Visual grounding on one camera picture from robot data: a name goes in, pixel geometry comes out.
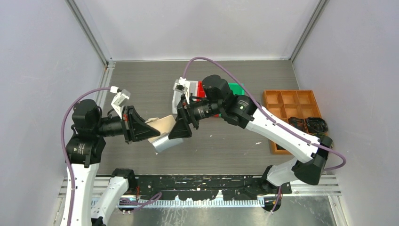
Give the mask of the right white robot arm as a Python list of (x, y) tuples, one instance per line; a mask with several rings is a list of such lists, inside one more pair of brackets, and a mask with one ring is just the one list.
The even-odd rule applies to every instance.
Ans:
[(331, 147), (332, 139), (302, 132), (272, 115), (249, 96), (235, 95), (228, 82), (218, 75), (210, 75), (202, 81), (204, 98), (193, 96), (189, 86), (190, 82), (184, 78), (173, 86), (181, 95), (169, 139), (189, 138), (191, 128), (198, 129), (200, 120), (219, 114), (228, 124), (260, 134), (294, 156), (290, 161), (265, 170), (261, 187), (266, 193), (271, 194), (294, 180), (318, 185), (328, 159), (326, 148)]

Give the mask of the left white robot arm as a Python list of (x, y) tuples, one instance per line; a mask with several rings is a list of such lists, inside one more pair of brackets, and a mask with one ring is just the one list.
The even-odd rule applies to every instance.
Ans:
[(105, 148), (105, 137), (123, 136), (127, 143), (157, 137), (160, 132), (148, 125), (133, 106), (122, 117), (103, 117), (94, 100), (84, 99), (72, 105), (73, 135), (65, 144), (68, 172), (67, 198), (63, 226), (106, 226), (123, 194), (137, 190), (132, 169), (115, 169), (106, 190), (92, 205), (94, 182)]

